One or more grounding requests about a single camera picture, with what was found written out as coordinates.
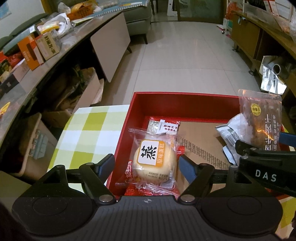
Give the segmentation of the orange carton box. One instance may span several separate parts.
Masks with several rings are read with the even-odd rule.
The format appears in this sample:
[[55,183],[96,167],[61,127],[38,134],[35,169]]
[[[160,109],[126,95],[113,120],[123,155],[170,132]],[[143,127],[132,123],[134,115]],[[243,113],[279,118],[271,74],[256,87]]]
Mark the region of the orange carton box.
[[37,46],[34,34],[30,34],[18,42],[18,47],[31,70],[44,64],[44,58]]

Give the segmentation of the wooden cabinet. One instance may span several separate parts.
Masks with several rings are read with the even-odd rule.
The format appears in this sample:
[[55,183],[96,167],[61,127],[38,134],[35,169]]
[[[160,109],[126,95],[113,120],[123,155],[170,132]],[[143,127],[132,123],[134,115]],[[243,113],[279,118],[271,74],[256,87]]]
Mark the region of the wooden cabinet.
[[259,71],[264,56],[278,56],[295,66],[295,43],[288,34],[240,11],[232,13],[234,49],[250,59],[252,72]]

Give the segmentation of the brown dried fruit bag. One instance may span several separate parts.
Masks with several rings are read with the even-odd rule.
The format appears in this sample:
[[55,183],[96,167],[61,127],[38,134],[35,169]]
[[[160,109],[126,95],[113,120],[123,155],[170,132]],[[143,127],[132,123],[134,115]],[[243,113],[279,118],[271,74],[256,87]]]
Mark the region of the brown dried fruit bag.
[[265,151],[279,151],[281,96],[246,89],[238,90],[238,96],[242,140]]

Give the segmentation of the white grey snack bag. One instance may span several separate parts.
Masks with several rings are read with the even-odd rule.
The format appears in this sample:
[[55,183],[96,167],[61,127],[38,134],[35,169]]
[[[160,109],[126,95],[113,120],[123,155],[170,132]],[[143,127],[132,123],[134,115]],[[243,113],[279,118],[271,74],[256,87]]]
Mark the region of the white grey snack bag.
[[215,127],[219,135],[226,143],[229,154],[232,156],[231,158],[229,154],[226,154],[227,159],[230,163],[237,166],[239,165],[241,155],[236,152],[235,144],[238,140],[243,140],[243,135],[246,131],[245,124],[245,118],[243,114],[240,113],[230,119],[226,124]]

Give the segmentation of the red cardboard box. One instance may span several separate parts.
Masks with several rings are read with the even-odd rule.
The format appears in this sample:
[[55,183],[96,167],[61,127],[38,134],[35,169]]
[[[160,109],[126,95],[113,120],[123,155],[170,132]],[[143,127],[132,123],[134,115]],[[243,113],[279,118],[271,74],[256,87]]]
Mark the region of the red cardboard box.
[[239,114],[239,98],[179,92],[134,93],[115,151],[115,168],[108,179],[109,190],[116,196],[125,193],[125,187],[116,183],[124,176],[133,145],[130,128],[144,130],[150,118],[179,121],[178,142],[185,147],[186,155],[196,163],[209,163],[216,169],[228,169],[224,156],[223,139],[216,126],[227,123]]

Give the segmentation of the green white checkered tablecloth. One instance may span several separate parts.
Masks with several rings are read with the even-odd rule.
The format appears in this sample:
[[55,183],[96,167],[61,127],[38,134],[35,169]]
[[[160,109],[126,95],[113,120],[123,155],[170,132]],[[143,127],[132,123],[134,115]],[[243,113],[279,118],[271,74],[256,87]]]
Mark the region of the green white checkered tablecloth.
[[79,108],[65,125],[48,169],[76,169],[114,154],[128,109],[129,105]]

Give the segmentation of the steamed cake clear packet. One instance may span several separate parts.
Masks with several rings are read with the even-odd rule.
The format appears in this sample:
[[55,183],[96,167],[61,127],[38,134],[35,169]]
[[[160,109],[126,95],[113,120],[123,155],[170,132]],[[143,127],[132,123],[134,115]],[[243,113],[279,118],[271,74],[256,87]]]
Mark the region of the steamed cake clear packet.
[[176,180],[178,157],[183,153],[177,142],[178,135],[153,135],[138,128],[130,128],[129,133],[133,137],[132,167],[137,176],[153,184],[162,184],[169,178]]

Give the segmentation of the brown cardboard liner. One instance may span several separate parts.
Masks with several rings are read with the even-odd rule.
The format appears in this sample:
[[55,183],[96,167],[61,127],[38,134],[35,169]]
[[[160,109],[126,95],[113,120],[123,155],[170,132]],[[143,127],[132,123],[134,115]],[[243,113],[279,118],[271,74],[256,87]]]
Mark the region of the brown cardboard liner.
[[220,125],[181,121],[178,143],[185,147],[185,155],[196,164],[207,163],[215,169],[228,170],[230,163],[223,152],[226,143],[215,129]]

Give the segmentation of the grey green sofa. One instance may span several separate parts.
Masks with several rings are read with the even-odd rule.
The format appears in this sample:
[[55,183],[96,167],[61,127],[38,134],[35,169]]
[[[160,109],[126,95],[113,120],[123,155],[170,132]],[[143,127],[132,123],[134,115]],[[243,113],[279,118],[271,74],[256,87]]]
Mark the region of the grey green sofa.
[[[41,1],[10,0],[6,1],[6,4],[11,14],[1,19],[1,48],[10,41],[11,35],[29,27],[26,21],[45,13]],[[147,6],[124,9],[123,13],[131,36],[148,32],[152,17],[150,3],[147,3]]]

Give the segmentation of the white plastic bag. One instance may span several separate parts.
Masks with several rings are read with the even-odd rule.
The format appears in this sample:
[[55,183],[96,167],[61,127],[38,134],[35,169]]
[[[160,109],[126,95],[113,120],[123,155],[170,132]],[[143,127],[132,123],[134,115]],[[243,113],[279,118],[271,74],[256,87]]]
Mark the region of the white plastic bag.
[[70,19],[67,17],[66,13],[61,13],[56,15],[55,17],[47,20],[42,25],[39,25],[37,29],[41,34],[45,34],[47,32],[55,31],[58,37],[65,36],[71,29]]

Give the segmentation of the beige carton box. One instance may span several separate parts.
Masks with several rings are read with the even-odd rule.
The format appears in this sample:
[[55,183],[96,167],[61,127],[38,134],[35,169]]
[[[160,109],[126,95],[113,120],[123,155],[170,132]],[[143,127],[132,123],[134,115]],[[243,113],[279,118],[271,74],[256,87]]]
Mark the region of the beige carton box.
[[58,54],[62,45],[60,38],[53,30],[36,37],[35,42],[46,61]]

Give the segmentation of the orange basket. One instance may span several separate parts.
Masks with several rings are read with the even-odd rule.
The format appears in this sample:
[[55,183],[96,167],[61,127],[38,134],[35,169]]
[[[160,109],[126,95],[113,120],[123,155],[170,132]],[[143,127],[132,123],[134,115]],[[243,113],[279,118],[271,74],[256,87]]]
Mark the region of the orange basket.
[[93,13],[93,10],[94,10],[94,6],[92,3],[83,2],[83,3],[74,5],[71,8],[70,13],[66,15],[71,21],[73,21],[73,20],[82,19],[84,17],[91,15]]

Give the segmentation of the cardboard storage box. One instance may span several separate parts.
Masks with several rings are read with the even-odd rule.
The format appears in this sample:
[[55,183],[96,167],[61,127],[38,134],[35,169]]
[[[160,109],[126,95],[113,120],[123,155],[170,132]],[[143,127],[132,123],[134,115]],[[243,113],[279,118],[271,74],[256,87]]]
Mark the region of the cardboard storage box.
[[26,120],[19,147],[23,161],[20,171],[13,173],[14,176],[39,180],[48,170],[58,141],[41,117],[40,113],[36,113]]

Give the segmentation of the red white snack packet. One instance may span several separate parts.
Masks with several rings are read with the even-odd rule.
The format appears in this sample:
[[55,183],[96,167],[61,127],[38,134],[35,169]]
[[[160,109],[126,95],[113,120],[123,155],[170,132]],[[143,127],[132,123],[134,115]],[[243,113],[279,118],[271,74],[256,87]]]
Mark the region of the red white snack packet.
[[179,121],[151,117],[147,126],[147,132],[153,135],[165,133],[176,135],[178,133],[179,125]]

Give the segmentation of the red Trolli candy bag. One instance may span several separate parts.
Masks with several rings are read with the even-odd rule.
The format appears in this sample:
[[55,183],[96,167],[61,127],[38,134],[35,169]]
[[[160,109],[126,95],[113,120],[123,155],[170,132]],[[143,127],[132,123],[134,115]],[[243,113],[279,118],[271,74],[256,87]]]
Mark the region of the red Trolli candy bag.
[[133,156],[127,163],[124,174],[118,178],[115,183],[115,188],[118,191],[124,191],[125,196],[162,196],[173,195],[176,199],[180,196],[177,182],[174,178],[169,178],[168,181],[162,184],[147,183],[136,174],[133,170]]

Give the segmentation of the silver foil bag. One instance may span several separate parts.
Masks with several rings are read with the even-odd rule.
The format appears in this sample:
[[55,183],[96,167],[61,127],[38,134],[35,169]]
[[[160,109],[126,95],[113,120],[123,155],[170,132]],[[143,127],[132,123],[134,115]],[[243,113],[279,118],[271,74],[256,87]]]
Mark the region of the silver foil bag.
[[262,76],[260,89],[272,94],[283,95],[287,85],[283,78],[287,77],[287,70],[282,65],[283,58],[278,56],[264,56],[259,73]]

